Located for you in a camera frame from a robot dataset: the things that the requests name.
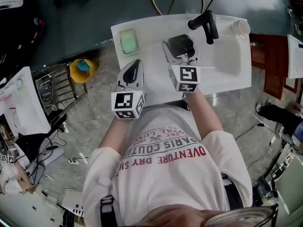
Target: black and white marker cube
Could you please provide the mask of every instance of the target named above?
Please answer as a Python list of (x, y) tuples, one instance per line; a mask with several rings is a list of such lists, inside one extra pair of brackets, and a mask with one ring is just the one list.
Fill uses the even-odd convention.
[(112, 93), (112, 111), (118, 119), (137, 119), (145, 104), (142, 91)]
[(177, 92), (193, 93), (200, 84), (201, 68), (198, 66), (171, 65), (169, 76)]

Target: white sink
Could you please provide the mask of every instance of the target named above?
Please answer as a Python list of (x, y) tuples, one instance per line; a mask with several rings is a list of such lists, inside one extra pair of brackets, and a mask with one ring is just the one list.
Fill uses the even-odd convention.
[[(206, 94), (235, 90), (251, 86), (250, 41), (232, 34), (231, 25), (242, 18), (216, 16), (219, 39), (214, 44), (206, 43), (202, 27), (188, 28), (187, 23), (199, 14), (179, 14), (149, 17), (111, 27), (120, 68), (140, 59), (143, 62), (145, 106), (180, 100), (182, 93), (176, 92), (169, 78), (169, 64), (166, 61), (162, 41), (177, 35), (187, 34), (200, 49), (201, 84)], [(123, 53), (119, 32), (134, 28), (139, 53), (127, 56)]]

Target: person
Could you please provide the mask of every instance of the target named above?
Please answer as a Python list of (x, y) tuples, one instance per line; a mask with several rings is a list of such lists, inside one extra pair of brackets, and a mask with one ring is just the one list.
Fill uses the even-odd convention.
[(281, 123), (284, 131), (289, 134), (293, 143), (303, 153), (303, 119), (301, 117), (272, 104), (270, 99), (266, 101), (264, 106), (261, 106), (261, 103), (257, 103), (256, 111), (260, 116), (268, 120)]
[(185, 95), (190, 112), (159, 105), (143, 109), (139, 119), (112, 121), (83, 186), (88, 227), (115, 226), (100, 213), (108, 195), (118, 226), (202, 227), (231, 209), (222, 174), (242, 206), (252, 206), (250, 176), (234, 137), (199, 89)]
[(19, 160), (14, 164), (0, 161), (0, 192), (6, 195), (13, 195), (24, 192), (32, 187), (32, 184), (25, 172), (30, 162), (21, 148), (14, 144), (18, 151)]

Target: yellow trash bin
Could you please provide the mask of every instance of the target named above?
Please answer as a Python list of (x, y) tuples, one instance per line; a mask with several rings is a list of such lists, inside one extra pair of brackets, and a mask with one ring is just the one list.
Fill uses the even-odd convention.
[[(83, 71), (79, 70), (77, 64), (80, 61), (85, 61), (88, 64), (89, 72), (83, 72)], [(70, 66), (71, 78), (76, 83), (84, 83), (96, 73), (97, 69), (98, 69), (98, 63), (95, 61), (85, 60), (85, 59), (76, 59)]]

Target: gray floor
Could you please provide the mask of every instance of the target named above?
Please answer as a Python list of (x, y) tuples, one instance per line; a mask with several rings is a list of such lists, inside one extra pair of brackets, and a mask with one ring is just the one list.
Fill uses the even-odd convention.
[[(59, 133), (59, 137), (67, 142), (65, 146), (67, 157), (79, 153), (89, 157), (92, 151), (98, 147), (113, 119), (110, 110), (110, 93), (114, 90), (114, 81), (119, 71), (113, 42), (108, 43), (103, 50), (96, 51), (95, 54), (100, 66), (97, 75), (87, 82), (88, 95), (69, 111), (66, 122), (69, 133)], [(264, 70), (252, 67), (250, 88), (206, 96), (209, 104), (222, 121), (224, 130), (235, 137), (258, 123), (258, 119), (275, 130), (274, 122), (256, 114), (256, 102), (264, 103), (267, 98), (271, 98), (273, 103), (285, 107), (296, 99), (296, 95), (286, 89), (283, 91), (281, 101), (267, 95), (263, 92), (264, 78)], [(254, 127), (238, 140), (247, 166), (267, 151), (260, 161), (249, 168), (253, 183), (265, 173), (266, 167), (270, 165), (272, 158), (281, 148), (281, 140), (275, 140), (269, 148), (273, 135), (273, 132), (266, 128)], [(62, 141), (56, 137), (53, 141), (62, 144)], [(60, 157), (47, 166), (45, 172), (54, 180), (43, 178), (41, 184), (52, 196), (61, 201), (66, 189), (82, 191), (86, 168), (87, 166), (82, 160), (79, 165), (71, 165), (65, 157)]]
[[(165, 14), (171, 0), (155, 2)], [(112, 38), (111, 26), (158, 15), (151, 0), (62, 0), (60, 8), (53, 5), (53, 0), (37, 0), (37, 4), (46, 30), (29, 64), (31, 67), (100, 48), (103, 41)], [(171, 14), (200, 13), (200, 10), (201, 0), (176, 0)], [(288, 17), (284, 0), (214, 0), (210, 10), (246, 18), (252, 33), (294, 35), (294, 20)]]

